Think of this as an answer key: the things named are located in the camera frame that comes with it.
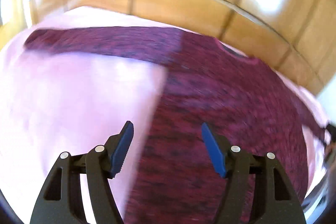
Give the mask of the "maroon floral garment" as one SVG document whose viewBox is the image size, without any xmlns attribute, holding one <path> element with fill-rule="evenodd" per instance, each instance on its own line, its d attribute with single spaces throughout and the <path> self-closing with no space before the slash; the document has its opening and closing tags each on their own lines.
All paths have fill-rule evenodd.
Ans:
<svg viewBox="0 0 336 224">
<path fill-rule="evenodd" d="M 255 155 L 272 152 L 299 200 L 308 190 L 302 127 L 325 131 L 308 107 L 264 62 L 240 57 L 209 36 L 177 28 L 41 29 L 28 50 L 87 52 L 148 61 L 167 68 L 126 206 L 126 223 L 210 223 L 226 182 L 213 169 L 201 139 L 207 122 Z"/>
</svg>

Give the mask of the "pink bedspread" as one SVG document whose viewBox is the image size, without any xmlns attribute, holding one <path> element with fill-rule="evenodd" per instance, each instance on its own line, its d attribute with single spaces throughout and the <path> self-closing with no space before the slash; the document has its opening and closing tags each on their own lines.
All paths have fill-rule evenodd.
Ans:
<svg viewBox="0 0 336 224">
<path fill-rule="evenodd" d="M 49 53 L 25 47 L 36 30 L 102 27 L 173 28 L 80 7 L 22 31 L 1 50 L 1 191 L 24 223 L 30 221 L 44 180 L 62 152 L 87 153 L 131 121 L 133 140 L 121 172 L 109 182 L 125 222 L 139 161 L 167 82 L 167 68 L 120 56 Z M 325 131 L 324 138 L 318 139 L 310 128 L 302 127 L 308 167 L 306 197 L 326 173 L 328 119 L 313 95 L 275 73 Z"/>
</svg>

